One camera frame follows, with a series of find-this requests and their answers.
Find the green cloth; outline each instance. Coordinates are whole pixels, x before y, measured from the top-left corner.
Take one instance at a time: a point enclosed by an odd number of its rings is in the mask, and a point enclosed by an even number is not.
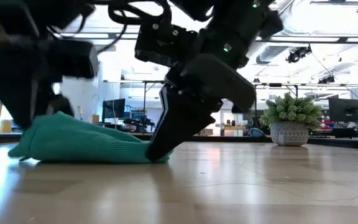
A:
[[[118,131],[79,121],[58,112],[38,116],[9,157],[54,162],[145,164],[149,142]],[[169,155],[158,162],[167,162]]]

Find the wooden surface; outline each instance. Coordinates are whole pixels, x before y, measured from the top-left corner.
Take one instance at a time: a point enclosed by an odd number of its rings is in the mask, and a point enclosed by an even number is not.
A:
[[[168,164],[18,162],[0,145],[0,223],[358,224],[358,149],[184,143]]]

